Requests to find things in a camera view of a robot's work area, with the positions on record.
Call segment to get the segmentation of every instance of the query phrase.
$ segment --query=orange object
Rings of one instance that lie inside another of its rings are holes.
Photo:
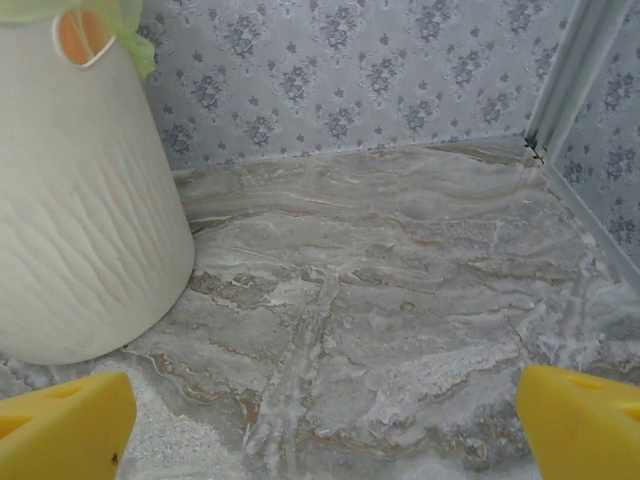
[[[86,65],[109,44],[113,34],[96,14],[74,10],[60,17],[59,45],[75,65]]]
[[[135,419],[124,373],[0,401],[0,479],[111,480]]]
[[[530,366],[516,409],[545,480],[640,479],[640,388]]]

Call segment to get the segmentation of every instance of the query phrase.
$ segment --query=wallpaper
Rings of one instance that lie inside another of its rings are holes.
[[[146,0],[173,168],[522,134],[574,0]]]
[[[635,0],[556,166],[640,266],[640,0]]]

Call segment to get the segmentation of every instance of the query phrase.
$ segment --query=blue floral pattern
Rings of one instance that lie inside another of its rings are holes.
[[[556,166],[640,266],[640,0],[635,0]]]
[[[147,96],[173,168],[516,135],[574,4],[146,0]]]

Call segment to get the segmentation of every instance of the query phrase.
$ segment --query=yellow object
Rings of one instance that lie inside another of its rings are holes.
[[[530,366],[516,409],[544,480],[640,479],[640,388]]]
[[[111,480],[135,419],[124,373],[0,401],[0,479]]]
[[[91,37],[95,35],[95,22],[87,22],[88,13],[98,17],[131,54],[138,75],[144,80],[155,68],[155,49],[137,33],[142,2],[143,0],[0,0],[0,24],[37,22],[72,12],[80,18],[77,22],[80,35]],[[88,47],[85,52],[87,55],[91,57],[98,54]]]

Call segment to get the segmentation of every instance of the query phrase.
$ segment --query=floor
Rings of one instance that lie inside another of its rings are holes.
[[[525,365],[640,383],[640,300],[519,143],[178,177],[173,310],[94,362],[0,357],[0,396],[128,372],[123,479],[534,479]]]

